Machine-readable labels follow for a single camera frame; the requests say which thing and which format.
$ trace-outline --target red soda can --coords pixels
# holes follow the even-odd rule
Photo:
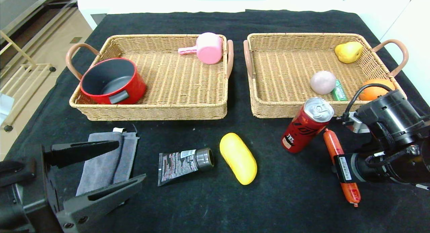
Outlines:
[[[282,146],[291,153],[300,152],[329,124],[334,114],[332,106],[322,98],[306,100],[282,136]]]

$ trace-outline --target gray towel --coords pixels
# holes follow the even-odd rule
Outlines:
[[[88,141],[116,140],[120,146],[85,161],[76,196],[129,179],[138,139],[136,132],[90,134]]]

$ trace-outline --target table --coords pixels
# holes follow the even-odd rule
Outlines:
[[[91,122],[69,106],[78,84],[65,69],[43,100],[6,158],[31,155],[29,144],[44,145],[86,141],[93,132],[113,127],[138,131],[141,139],[133,175],[147,174],[143,190],[106,216],[92,232],[423,232],[430,222],[428,192],[396,184],[359,184],[358,209],[348,204],[331,172],[331,161],[322,135],[303,152],[287,153],[281,135],[291,119],[258,119],[252,116],[242,42],[250,33],[343,32],[363,35],[373,47],[379,43],[363,21],[340,11],[252,11],[240,13],[169,13],[108,15],[87,39],[100,49],[115,34],[201,34],[212,31],[234,42],[234,66],[229,81],[228,113],[213,121]],[[378,52],[389,70],[395,62]],[[73,58],[79,71],[94,59],[87,50]],[[400,73],[396,79],[411,103],[429,113],[413,85]],[[370,140],[338,123],[346,152]],[[219,141],[237,133],[252,151],[258,165],[254,182],[243,186],[219,153]],[[215,168],[157,187],[158,153],[203,148],[215,154]],[[56,171],[60,200],[74,196],[83,163]]]

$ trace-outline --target basket handle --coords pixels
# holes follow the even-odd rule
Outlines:
[[[99,51],[97,51],[95,48],[93,48],[92,46],[90,46],[90,45],[88,45],[88,44],[86,44],[86,43],[83,43],[83,42],[80,42],[80,43],[77,43],[77,44],[75,44],[75,45],[73,45],[70,49],[69,49],[69,51],[66,53],[66,65],[67,65],[67,68],[69,68],[69,70],[72,72],[72,74],[73,75],[75,75],[75,77],[78,79],[78,80],[81,80],[81,78],[82,78],[82,74],[80,73],[80,72],[78,72],[76,69],[75,69],[75,67],[72,65],[72,56],[73,56],[73,54],[75,54],[75,52],[76,52],[76,50],[78,49],[78,48],[80,48],[80,47],[86,47],[86,48],[88,48],[92,53],[94,53],[96,56],[97,55],[100,55],[100,52]]]
[[[233,69],[233,59],[234,59],[234,53],[233,53],[233,41],[228,40],[227,41],[227,49],[228,49],[228,57],[227,57],[227,74],[225,75],[225,78],[228,79],[231,75],[231,71]]]
[[[251,52],[249,51],[249,44],[247,40],[243,41],[243,52],[245,53],[245,63],[246,69],[248,70],[248,76],[252,78],[252,75],[254,74],[254,66],[252,66]]]
[[[401,42],[401,41],[399,41],[399,40],[396,40],[396,39],[389,39],[387,41],[381,42],[381,44],[379,44],[378,46],[372,48],[372,51],[377,52],[381,48],[383,48],[385,45],[387,45],[388,43],[391,43],[391,42],[394,43],[394,44],[396,44],[400,48],[400,50],[402,51],[402,53],[403,53],[403,60],[402,60],[402,62],[399,64],[399,66],[397,68],[395,68],[391,72],[392,76],[396,76],[402,70],[402,68],[406,65],[406,63],[407,63],[407,61],[409,59],[409,52],[407,52],[407,48],[404,45],[404,43]]]

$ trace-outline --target pink cup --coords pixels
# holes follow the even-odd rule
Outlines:
[[[197,53],[198,59],[206,64],[215,64],[222,57],[222,40],[217,34],[204,33],[199,35],[196,45],[188,48],[178,48],[179,54]]]

